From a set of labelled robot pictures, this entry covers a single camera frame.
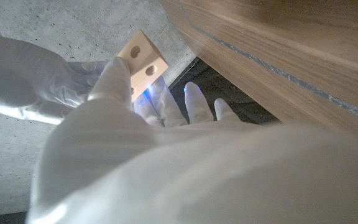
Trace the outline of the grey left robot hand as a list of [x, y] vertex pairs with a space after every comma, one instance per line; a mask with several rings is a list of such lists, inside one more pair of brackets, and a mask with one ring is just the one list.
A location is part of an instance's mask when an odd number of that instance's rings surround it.
[[164, 82], [132, 111], [129, 68], [108, 62], [39, 153], [27, 223], [358, 223], [357, 138], [185, 96], [190, 122]]

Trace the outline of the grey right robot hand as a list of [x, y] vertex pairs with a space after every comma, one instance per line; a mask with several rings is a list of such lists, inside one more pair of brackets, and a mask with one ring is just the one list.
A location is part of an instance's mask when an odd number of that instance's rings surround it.
[[67, 62], [55, 52], [0, 33], [0, 113], [60, 124], [87, 100], [105, 65]]

